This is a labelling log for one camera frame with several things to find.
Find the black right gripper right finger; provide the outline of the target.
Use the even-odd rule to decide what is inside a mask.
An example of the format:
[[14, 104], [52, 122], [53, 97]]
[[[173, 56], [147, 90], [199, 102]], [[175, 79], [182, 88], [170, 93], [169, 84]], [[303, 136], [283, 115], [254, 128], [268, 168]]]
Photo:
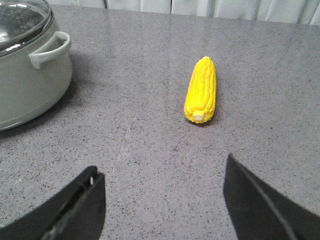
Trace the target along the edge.
[[223, 196], [239, 240], [318, 240], [320, 217], [266, 184], [229, 154]]

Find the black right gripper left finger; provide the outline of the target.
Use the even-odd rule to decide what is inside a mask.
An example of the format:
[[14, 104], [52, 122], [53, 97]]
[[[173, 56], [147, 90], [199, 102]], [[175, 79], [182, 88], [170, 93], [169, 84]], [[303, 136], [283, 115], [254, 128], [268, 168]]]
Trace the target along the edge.
[[105, 217], [105, 175], [89, 166], [41, 206], [1, 228], [0, 238], [98, 240]]

